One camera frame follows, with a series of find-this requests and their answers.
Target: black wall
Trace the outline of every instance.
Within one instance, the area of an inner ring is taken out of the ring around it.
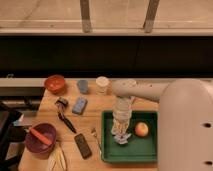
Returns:
[[[0,77],[213,77],[213,37],[0,37]]]

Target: fork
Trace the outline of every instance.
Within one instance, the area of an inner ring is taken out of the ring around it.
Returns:
[[[91,128],[91,134],[92,134],[92,136],[96,139],[96,142],[97,142],[98,147],[99,147],[100,155],[101,155],[101,144],[100,144],[100,142],[99,142],[99,140],[98,140],[98,136],[97,136],[97,132],[96,132],[95,127],[92,127],[92,128]]]

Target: red handle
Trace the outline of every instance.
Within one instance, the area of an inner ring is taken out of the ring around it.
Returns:
[[[43,134],[41,134],[39,131],[37,131],[36,129],[34,128],[30,128],[30,132],[36,136],[41,142],[43,142],[44,144],[46,145],[51,145],[52,144],[52,141],[45,137]]]

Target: green tray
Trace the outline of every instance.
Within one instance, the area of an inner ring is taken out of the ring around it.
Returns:
[[[157,113],[154,111],[133,111],[127,132],[132,133],[128,144],[120,145],[114,141],[111,134],[112,111],[102,113],[101,158],[104,162],[157,162]],[[149,134],[145,138],[134,134],[135,124],[145,122]]]

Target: blue sponge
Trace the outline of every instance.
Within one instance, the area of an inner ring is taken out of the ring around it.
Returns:
[[[83,97],[78,97],[75,105],[72,108],[72,113],[82,114],[87,104],[87,99]]]

